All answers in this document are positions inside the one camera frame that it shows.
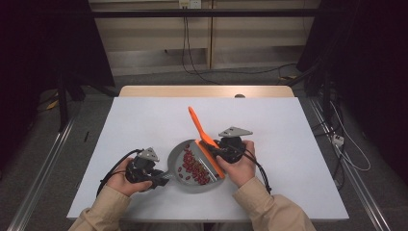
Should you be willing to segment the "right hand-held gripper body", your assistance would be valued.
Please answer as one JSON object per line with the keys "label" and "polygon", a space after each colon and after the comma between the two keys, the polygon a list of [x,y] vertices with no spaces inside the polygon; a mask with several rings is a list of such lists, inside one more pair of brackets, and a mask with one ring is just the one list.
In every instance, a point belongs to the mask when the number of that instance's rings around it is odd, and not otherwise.
{"label": "right hand-held gripper body", "polygon": [[245,152],[242,136],[252,135],[251,131],[231,126],[218,134],[220,140],[216,140],[220,151],[218,152],[227,163],[236,163]]}

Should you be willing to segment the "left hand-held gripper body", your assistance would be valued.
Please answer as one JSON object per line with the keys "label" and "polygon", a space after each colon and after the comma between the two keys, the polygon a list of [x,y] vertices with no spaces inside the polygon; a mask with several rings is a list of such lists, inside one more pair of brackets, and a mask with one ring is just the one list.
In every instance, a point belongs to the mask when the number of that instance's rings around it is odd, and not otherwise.
{"label": "left hand-held gripper body", "polygon": [[134,150],[136,156],[126,167],[125,177],[130,183],[139,183],[144,181],[158,182],[158,178],[153,175],[154,166],[160,159],[152,147],[142,150]]}

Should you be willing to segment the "grey dustpan with orange edge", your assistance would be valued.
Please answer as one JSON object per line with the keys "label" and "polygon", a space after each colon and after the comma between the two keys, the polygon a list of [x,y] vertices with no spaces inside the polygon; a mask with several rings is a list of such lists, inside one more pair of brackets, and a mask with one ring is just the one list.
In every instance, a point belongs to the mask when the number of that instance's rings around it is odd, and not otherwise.
{"label": "grey dustpan with orange edge", "polygon": [[216,181],[215,183],[212,183],[210,185],[192,186],[192,185],[187,185],[187,184],[183,183],[176,174],[176,161],[179,158],[179,155],[180,155],[183,147],[186,144],[188,144],[188,143],[190,143],[192,141],[195,142],[196,145],[198,146],[198,141],[196,141],[196,140],[187,140],[187,141],[183,141],[183,142],[179,143],[177,146],[175,146],[172,149],[172,151],[170,152],[170,154],[168,155],[168,158],[167,158],[168,171],[163,174],[162,178],[168,179],[170,181],[174,181],[183,192],[186,192],[186,193],[204,193],[204,192],[207,192],[207,191],[210,191],[210,190],[216,188],[218,185],[220,185],[223,182],[223,179],[221,179],[219,177],[218,181]]}

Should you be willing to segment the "orange brush with grey bristles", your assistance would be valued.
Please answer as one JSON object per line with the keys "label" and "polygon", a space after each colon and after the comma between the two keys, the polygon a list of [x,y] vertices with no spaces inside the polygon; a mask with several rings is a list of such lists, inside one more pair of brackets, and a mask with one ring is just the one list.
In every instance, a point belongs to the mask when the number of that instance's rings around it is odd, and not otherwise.
{"label": "orange brush with grey bristles", "polygon": [[196,129],[198,131],[198,134],[200,136],[200,139],[201,139],[201,141],[198,143],[198,146],[203,150],[204,155],[206,156],[206,158],[208,159],[210,164],[213,166],[213,168],[217,172],[217,175],[221,179],[224,179],[225,174],[224,174],[222,168],[219,166],[219,164],[215,160],[213,154],[208,149],[209,146],[218,147],[218,145],[213,141],[213,139],[209,135],[207,135],[205,133],[205,131],[202,128],[202,126],[200,124],[200,121],[198,119],[198,116],[196,115],[193,107],[189,106],[188,110],[189,110],[192,122],[193,122],[194,126],[196,127]]}

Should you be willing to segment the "group of red beans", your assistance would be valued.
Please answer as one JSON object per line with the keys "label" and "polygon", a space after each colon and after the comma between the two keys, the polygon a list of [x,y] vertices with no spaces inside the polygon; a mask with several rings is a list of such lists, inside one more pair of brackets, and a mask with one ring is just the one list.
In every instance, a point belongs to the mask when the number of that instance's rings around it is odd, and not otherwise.
{"label": "group of red beans", "polygon": [[193,141],[183,147],[176,161],[176,174],[183,183],[192,186],[210,185],[219,180],[217,172]]}

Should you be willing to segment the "person's right hand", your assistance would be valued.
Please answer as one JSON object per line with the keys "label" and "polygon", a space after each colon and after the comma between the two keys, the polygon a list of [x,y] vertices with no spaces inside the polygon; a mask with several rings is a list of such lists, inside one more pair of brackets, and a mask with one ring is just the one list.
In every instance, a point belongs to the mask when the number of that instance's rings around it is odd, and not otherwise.
{"label": "person's right hand", "polygon": [[229,164],[217,156],[218,164],[227,172],[231,181],[240,188],[250,179],[255,177],[255,147],[253,141],[243,141],[245,145],[245,156],[238,162]]}

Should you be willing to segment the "person's left hand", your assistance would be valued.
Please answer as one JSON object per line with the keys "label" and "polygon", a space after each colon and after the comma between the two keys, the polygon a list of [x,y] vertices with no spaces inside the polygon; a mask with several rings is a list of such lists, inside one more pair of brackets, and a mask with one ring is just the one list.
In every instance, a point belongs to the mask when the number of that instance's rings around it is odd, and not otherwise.
{"label": "person's left hand", "polygon": [[151,181],[130,183],[125,176],[125,169],[116,170],[107,182],[107,186],[130,197],[134,193],[148,190],[152,186]]}

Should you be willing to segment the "wooden table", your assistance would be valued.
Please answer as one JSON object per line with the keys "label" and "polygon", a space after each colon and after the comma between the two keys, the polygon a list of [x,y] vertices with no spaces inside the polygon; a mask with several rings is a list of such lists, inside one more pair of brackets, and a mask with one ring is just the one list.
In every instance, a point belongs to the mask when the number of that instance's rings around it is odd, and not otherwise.
{"label": "wooden table", "polygon": [[287,86],[125,86],[120,97],[294,97]]}

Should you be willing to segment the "black metal stand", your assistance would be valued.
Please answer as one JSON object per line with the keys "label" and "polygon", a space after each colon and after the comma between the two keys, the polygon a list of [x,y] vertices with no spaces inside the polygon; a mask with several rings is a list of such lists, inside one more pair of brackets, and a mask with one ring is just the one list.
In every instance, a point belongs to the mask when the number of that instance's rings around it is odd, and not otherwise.
{"label": "black metal stand", "polygon": [[68,123],[68,108],[66,102],[66,88],[64,83],[64,76],[60,74],[57,78],[58,83],[58,97],[60,105],[60,128],[59,131],[62,132]]}

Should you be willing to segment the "black horizontal bar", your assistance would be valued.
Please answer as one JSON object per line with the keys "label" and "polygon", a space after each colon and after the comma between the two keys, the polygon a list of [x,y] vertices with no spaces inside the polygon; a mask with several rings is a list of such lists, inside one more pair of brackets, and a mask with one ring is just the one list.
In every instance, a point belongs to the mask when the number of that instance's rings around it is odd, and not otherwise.
{"label": "black horizontal bar", "polygon": [[285,10],[137,10],[137,11],[97,11],[91,13],[97,18],[117,17],[302,17],[322,14],[319,9]]}

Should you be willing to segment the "dark curtain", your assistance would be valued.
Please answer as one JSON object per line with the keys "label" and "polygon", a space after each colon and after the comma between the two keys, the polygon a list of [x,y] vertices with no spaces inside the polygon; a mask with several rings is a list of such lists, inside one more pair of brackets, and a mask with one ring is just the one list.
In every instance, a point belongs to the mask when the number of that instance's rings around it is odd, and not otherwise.
{"label": "dark curtain", "polygon": [[297,68],[310,68],[347,20],[331,68],[337,91],[392,170],[408,185],[408,0],[321,0]]}
{"label": "dark curtain", "polygon": [[39,96],[63,78],[80,87],[115,82],[89,0],[0,0],[0,168],[22,143]]}

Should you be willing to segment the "aluminium floor rail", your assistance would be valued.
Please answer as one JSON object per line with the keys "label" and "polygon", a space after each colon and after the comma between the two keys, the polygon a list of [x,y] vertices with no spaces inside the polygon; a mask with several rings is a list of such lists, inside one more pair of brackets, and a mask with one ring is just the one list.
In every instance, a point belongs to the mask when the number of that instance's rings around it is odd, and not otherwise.
{"label": "aluminium floor rail", "polygon": [[340,163],[344,170],[344,174],[347,176],[350,184],[352,185],[359,200],[361,201],[367,215],[370,218],[371,223],[374,226],[374,229],[376,231],[392,231],[391,226],[386,221],[386,218],[381,211],[378,203],[375,201],[374,197],[372,196],[368,187],[360,176],[361,172],[368,172],[371,169],[370,159],[367,157],[366,153],[361,149],[361,147],[354,141],[354,139],[347,133],[347,130],[344,128],[342,117],[339,114],[339,110],[332,102],[329,102],[329,108],[333,110],[333,117],[338,120],[341,127],[341,132],[343,132],[344,137],[359,150],[361,155],[367,161],[367,167],[358,167],[357,165],[355,165],[346,152],[344,145],[339,147],[332,143],[332,136],[339,134],[335,131],[333,126],[328,123],[328,118],[323,117],[323,107],[319,103],[319,100],[310,99],[309,102],[317,119],[319,120],[319,124],[322,127],[324,135],[328,138],[329,143],[333,147],[337,158],[340,160]]}
{"label": "aluminium floor rail", "polygon": [[39,170],[39,173],[26,193],[24,199],[20,203],[7,231],[25,231],[30,217],[34,212],[44,187],[51,175],[51,172],[60,157],[66,140],[70,135],[76,118],[76,115],[70,118],[63,129],[58,132],[58,135],[53,142],[53,145],[49,150],[46,159]]}

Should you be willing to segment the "white wall socket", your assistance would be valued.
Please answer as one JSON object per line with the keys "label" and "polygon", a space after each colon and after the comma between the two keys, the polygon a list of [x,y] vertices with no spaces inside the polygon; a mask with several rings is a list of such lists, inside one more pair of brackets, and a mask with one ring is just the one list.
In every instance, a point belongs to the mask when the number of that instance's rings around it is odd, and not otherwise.
{"label": "white wall socket", "polygon": [[198,10],[202,8],[201,0],[178,0],[180,9]]}

